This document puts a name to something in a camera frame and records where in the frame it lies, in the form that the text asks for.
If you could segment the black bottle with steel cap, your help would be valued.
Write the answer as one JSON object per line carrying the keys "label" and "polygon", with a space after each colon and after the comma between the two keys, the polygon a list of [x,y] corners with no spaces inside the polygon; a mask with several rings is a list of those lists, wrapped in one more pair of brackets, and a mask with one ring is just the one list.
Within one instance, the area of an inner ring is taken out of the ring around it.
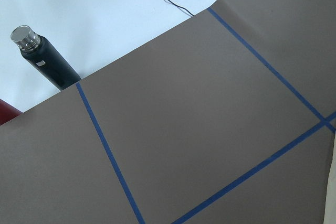
{"label": "black bottle with steel cap", "polygon": [[50,41],[35,33],[29,26],[15,28],[10,38],[18,46],[22,57],[59,90],[81,80]]}

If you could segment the red bottle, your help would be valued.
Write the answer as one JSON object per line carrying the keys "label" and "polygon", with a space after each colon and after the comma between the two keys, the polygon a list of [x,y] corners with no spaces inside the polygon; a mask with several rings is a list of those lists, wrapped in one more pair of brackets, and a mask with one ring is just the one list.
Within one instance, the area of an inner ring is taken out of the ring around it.
{"label": "red bottle", "polygon": [[21,114],[22,112],[20,110],[0,99],[0,125],[5,124]]}

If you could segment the brown paper table mat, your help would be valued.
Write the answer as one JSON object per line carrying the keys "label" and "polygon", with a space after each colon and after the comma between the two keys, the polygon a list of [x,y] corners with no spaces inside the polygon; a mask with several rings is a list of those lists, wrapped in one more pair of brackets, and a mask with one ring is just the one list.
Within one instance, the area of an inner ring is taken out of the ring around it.
{"label": "brown paper table mat", "polygon": [[1,126],[1,223],[323,223],[335,0],[217,0]]}

